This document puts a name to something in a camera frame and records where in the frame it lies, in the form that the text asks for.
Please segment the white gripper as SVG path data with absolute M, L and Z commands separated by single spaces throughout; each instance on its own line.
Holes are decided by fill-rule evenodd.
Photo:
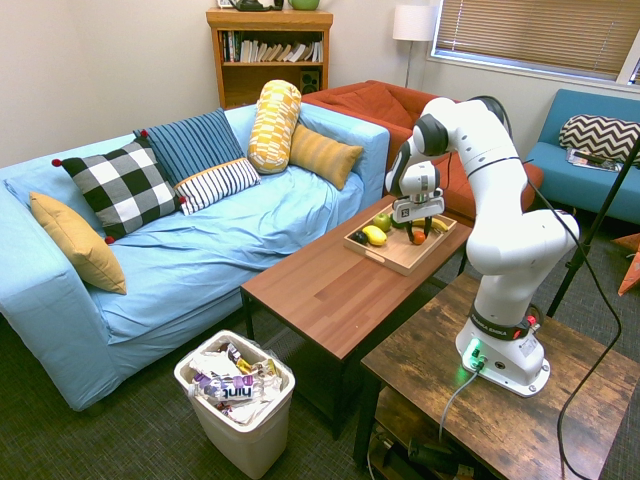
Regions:
M 410 242 L 414 242 L 413 221 L 424 219 L 423 232 L 429 235 L 433 216 L 440 215 L 445 210 L 443 190 L 437 188 L 431 193 L 412 194 L 402 197 L 393 203 L 393 218 L 396 222 L 405 223 Z

